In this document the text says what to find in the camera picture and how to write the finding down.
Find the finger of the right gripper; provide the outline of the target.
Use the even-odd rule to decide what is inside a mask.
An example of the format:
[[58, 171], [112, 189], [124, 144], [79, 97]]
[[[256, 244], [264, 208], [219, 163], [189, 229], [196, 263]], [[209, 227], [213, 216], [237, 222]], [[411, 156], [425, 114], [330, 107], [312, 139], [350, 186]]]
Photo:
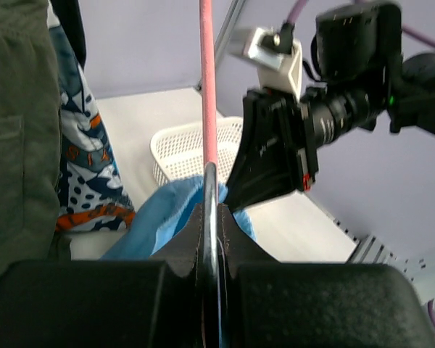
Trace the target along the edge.
[[241, 141], [224, 204], [235, 212], [292, 192], [296, 166], [291, 113], [286, 106], [245, 101]]

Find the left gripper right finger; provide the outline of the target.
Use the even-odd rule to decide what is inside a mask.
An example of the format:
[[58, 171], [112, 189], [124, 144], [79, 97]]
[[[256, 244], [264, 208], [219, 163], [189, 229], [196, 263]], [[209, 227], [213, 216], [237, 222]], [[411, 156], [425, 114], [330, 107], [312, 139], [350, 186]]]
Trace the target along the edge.
[[217, 246], [220, 285], [220, 335], [222, 347], [235, 347], [236, 306], [239, 302], [234, 281], [239, 266], [252, 262], [274, 262], [261, 246], [243, 232], [224, 204], [217, 206]]

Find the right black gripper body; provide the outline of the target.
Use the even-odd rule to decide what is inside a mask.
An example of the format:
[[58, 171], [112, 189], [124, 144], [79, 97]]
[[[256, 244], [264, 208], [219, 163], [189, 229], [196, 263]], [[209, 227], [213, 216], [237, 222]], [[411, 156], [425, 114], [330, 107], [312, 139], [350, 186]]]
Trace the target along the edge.
[[288, 107], [293, 126], [296, 166], [291, 176], [296, 181], [294, 191], [307, 191], [318, 173], [317, 150], [335, 141], [352, 128], [352, 99], [349, 96], [329, 96], [319, 88], [297, 101], [293, 96], [264, 88], [250, 90], [245, 101], [264, 101]]

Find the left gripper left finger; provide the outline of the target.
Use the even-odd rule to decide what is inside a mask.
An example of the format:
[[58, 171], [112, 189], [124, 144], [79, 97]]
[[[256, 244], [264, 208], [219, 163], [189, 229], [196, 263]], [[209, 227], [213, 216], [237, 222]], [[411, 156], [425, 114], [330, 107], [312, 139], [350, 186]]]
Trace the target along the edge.
[[196, 264], [201, 246], [202, 205], [184, 228], [150, 260], [165, 262], [157, 295], [153, 347], [200, 347], [200, 305], [196, 298]]

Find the light blue shorts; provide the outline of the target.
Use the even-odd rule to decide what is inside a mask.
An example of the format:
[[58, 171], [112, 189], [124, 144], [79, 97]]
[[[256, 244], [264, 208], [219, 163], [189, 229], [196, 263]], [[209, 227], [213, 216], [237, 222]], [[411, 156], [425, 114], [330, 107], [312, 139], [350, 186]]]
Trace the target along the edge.
[[[201, 246], [196, 264], [196, 298], [200, 305], [200, 347], [221, 346], [220, 285], [218, 274], [212, 280], [203, 264], [203, 185], [194, 176], [173, 181], [159, 188], [138, 210], [130, 230], [102, 256], [111, 270], [120, 272], [120, 287], [109, 301], [112, 323], [104, 331], [103, 347], [153, 347], [157, 295], [162, 286], [165, 262], [152, 257], [186, 225], [197, 204], [202, 205]], [[232, 213], [240, 229], [254, 241], [249, 217]], [[242, 345], [241, 295], [234, 281], [239, 302], [236, 306], [235, 347]]]

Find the pink hanger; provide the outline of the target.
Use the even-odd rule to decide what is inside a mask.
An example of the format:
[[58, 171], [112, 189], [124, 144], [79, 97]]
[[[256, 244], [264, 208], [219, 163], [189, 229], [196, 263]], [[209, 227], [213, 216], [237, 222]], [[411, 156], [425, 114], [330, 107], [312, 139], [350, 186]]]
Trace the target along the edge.
[[202, 66], [203, 133], [203, 264], [212, 280], [218, 277], [217, 238], [217, 123], [215, 96], [215, 49], [212, 25], [212, 2], [199, 2]]

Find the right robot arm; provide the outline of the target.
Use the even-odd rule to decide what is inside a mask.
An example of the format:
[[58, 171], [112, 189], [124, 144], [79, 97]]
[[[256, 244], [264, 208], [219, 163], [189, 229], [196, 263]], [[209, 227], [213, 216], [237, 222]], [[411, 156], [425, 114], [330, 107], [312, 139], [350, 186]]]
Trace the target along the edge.
[[279, 30], [234, 32], [229, 52], [257, 67], [260, 85], [243, 100], [241, 142], [225, 204], [239, 211], [307, 191], [317, 150], [355, 128], [416, 126], [435, 135], [435, 51], [402, 56], [402, 13], [394, 1], [356, 1], [315, 19], [311, 58], [288, 19]]

